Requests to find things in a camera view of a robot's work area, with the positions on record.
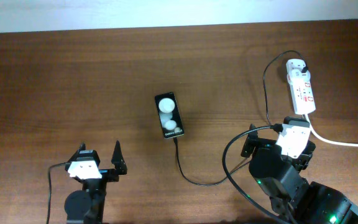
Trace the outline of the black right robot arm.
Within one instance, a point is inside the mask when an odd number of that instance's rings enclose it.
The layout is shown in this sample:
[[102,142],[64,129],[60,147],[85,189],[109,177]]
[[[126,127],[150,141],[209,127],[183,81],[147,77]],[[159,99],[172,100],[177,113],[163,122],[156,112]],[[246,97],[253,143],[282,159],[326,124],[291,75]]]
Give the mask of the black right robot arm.
[[300,175],[316,148],[310,123],[287,116],[275,124],[276,140],[260,138],[251,124],[242,148],[249,172],[269,197],[272,210],[286,222],[358,223],[358,206],[342,192]]

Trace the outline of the black Galaxy flip phone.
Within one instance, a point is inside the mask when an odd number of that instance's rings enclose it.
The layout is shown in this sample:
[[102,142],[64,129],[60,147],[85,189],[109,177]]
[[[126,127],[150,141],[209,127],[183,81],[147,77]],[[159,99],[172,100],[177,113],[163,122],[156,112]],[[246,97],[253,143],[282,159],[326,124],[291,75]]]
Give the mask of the black Galaxy flip phone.
[[154,100],[163,137],[171,139],[184,135],[185,130],[174,92],[156,95]]

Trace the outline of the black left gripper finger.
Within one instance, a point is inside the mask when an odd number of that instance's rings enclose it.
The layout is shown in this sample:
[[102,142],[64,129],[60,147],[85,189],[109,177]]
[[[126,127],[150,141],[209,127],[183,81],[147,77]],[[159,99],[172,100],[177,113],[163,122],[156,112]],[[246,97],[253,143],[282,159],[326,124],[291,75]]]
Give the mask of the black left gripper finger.
[[80,144],[79,148],[76,150],[76,152],[67,160],[67,163],[76,161],[76,158],[79,156],[81,151],[84,151],[86,149],[86,144],[83,142]]
[[117,174],[127,174],[127,165],[122,155],[121,144],[118,140],[114,146],[111,163],[114,166]]

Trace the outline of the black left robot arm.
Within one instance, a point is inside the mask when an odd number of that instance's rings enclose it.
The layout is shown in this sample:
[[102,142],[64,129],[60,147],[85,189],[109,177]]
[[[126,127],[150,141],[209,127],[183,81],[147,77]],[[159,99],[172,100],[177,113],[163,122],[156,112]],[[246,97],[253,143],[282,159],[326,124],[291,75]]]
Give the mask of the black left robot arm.
[[65,200],[67,223],[103,222],[106,186],[110,182],[118,182],[121,175],[127,174],[119,141],[116,141],[111,158],[113,168],[100,169],[99,164],[97,151],[87,150],[84,143],[67,161],[65,170],[82,185],[81,190],[72,192]]

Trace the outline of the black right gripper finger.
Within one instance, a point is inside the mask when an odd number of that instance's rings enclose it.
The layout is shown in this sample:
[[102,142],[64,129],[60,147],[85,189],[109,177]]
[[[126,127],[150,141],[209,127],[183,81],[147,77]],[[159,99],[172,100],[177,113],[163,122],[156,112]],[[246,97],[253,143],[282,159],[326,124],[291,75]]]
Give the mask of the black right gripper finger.
[[254,149],[257,145],[258,140],[258,133],[257,131],[253,131],[247,135],[246,141],[242,147],[241,156],[244,158],[248,158],[254,152]]
[[304,128],[310,127],[310,122],[304,118],[294,118],[294,117],[287,116],[284,118],[283,123],[292,126],[300,126]]

